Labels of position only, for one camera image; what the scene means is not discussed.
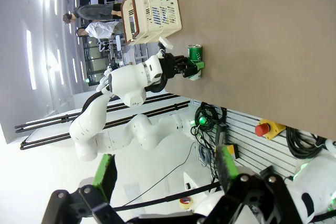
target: person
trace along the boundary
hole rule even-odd
[[[74,23],[77,18],[86,20],[112,20],[121,18],[121,4],[108,5],[84,5],[73,9],[72,13],[65,13],[63,21],[65,24]]]
[[[96,39],[108,39],[112,34],[123,34],[121,22],[94,22],[87,27],[80,27],[76,31],[78,37],[90,36]]]

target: soda can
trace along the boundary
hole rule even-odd
[[[202,61],[202,45],[191,44],[188,46],[189,61],[191,64],[196,64]],[[198,80],[201,77],[202,70],[200,69],[197,74],[190,76],[192,81]]]

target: basket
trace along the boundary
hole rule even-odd
[[[121,13],[127,45],[157,42],[182,29],[177,0],[123,0]]]

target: screw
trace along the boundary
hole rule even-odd
[[[84,193],[88,194],[89,192],[91,192],[91,189],[89,187],[84,189]]]
[[[268,178],[268,182],[270,182],[270,183],[274,183],[275,181],[277,181],[277,179],[274,176],[270,176]]]
[[[247,175],[243,175],[242,177],[240,177],[240,181],[242,181],[242,182],[248,181],[248,176]]]
[[[196,222],[196,224],[202,224],[205,221],[205,218],[199,218]]]

